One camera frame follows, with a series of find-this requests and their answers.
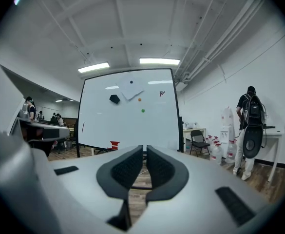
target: white paper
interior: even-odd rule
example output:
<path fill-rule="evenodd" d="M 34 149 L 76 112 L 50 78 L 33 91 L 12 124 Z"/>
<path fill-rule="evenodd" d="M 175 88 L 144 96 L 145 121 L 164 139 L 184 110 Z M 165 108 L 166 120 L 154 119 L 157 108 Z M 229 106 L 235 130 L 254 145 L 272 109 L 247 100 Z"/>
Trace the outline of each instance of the white paper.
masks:
<path fill-rule="evenodd" d="M 127 100 L 130 100 L 143 92 L 141 82 L 131 73 L 125 74 L 116 84 Z"/>

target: desk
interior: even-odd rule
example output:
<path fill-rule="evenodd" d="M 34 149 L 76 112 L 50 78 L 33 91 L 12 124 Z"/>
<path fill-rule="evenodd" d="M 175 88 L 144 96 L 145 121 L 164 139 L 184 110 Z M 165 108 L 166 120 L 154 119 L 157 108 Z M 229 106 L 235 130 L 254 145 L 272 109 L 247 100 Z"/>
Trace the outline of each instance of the desk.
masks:
<path fill-rule="evenodd" d="M 68 127 L 68 129 L 70 130 L 70 137 L 72 137 L 72 136 L 71 136 L 71 133 L 74 133 L 74 128 Z"/>
<path fill-rule="evenodd" d="M 206 129 L 205 128 L 190 128 L 190 129 L 183 129 L 183 142 L 184 142 L 184 145 L 183 145 L 183 152 L 185 152 L 187 150 L 187 140 L 186 140 L 186 135 L 187 133 L 191 133 L 191 131 L 193 130 L 200 130 L 203 134 L 203 137 L 205 138 L 205 132 L 206 132 Z"/>
<path fill-rule="evenodd" d="M 281 150 L 281 143 L 282 143 L 282 135 L 283 134 L 284 134 L 284 128 L 280 128 L 280 127 L 269 128 L 269 129 L 266 129 L 266 131 L 264 131 L 263 143 L 265 142 L 265 138 L 275 138 L 278 140 L 277 150 L 276 150 L 272 170 L 271 170 L 270 176 L 268 178 L 268 182 L 271 182 L 273 175 L 274 175 L 274 172 L 275 172 L 275 168 L 277 167 L 277 164 L 279 161 L 280 153 L 282 151 Z"/>

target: whiteboard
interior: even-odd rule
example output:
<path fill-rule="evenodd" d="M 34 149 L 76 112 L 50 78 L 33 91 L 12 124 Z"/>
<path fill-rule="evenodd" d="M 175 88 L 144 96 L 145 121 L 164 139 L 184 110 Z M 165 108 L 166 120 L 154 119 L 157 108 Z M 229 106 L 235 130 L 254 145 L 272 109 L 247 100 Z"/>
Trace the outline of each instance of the whiteboard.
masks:
<path fill-rule="evenodd" d="M 128 75 L 143 88 L 129 100 L 117 86 Z M 111 102 L 111 95 L 117 95 L 120 102 Z M 135 70 L 87 79 L 78 112 L 78 142 L 99 149 L 112 148 L 111 141 L 115 141 L 118 149 L 143 145 L 145 151 L 147 145 L 154 145 L 177 150 L 177 103 L 171 69 Z"/>

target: white sneaker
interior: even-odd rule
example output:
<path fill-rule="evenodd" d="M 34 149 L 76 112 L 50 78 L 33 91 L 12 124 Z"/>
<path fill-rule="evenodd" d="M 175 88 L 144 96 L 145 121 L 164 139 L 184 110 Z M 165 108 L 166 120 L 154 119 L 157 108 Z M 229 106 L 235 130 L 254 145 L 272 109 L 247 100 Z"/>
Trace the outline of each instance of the white sneaker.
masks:
<path fill-rule="evenodd" d="M 247 180 L 250 176 L 251 176 L 251 173 L 249 173 L 247 175 L 245 173 L 243 173 L 242 180 Z"/>

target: person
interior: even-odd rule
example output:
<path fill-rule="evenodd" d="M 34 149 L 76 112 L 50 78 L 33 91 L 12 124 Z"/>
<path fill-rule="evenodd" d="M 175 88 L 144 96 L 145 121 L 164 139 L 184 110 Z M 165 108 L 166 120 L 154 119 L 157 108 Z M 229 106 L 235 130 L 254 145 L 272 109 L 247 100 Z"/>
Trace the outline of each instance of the person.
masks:
<path fill-rule="evenodd" d="M 29 106 L 30 120 L 36 121 L 36 107 L 35 107 L 33 99 L 30 96 L 28 96 L 25 99 L 25 101 Z"/>
<path fill-rule="evenodd" d="M 60 114 L 57 114 L 58 123 L 60 126 L 64 126 L 63 119 Z"/>
<path fill-rule="evenodd" d="M 44 120 L 44 119 L 45 119 L 45 117 L 44 117 L 44 115 L 43 115 L 43 111 L 40 111 L 40 112 L 39 112 L 38 119 L 39 119 L 39 120 Z"/>
<path fill-rule="evenodd" d="M 236 176 L 238 169 L 241 167 L 242 157 L 243 157 L 243 140 L 245 135 L 245 128 L 247 127 L 247 123 L 244 121 L 244 114 L 241 114 L 241 109 L 245 109 L 247 106 L 247 101 L 253 95 L 256 95 L 256 90 L 253 86 L 249 86 L 247 89 L 247 93 L 242 95 L 239 99 L 239 103 L 236 107 L 236 113 L 240 118 L 240 134 L 237 141 L 237 153 L 235 156 L 235 164 L 233 168 L 233 174 Z M 246 180 L 251 176 L 251 171 L 254 167 L 255 158 L 246 158 L 245 171 L 242 175 L 242 180 Z"/>

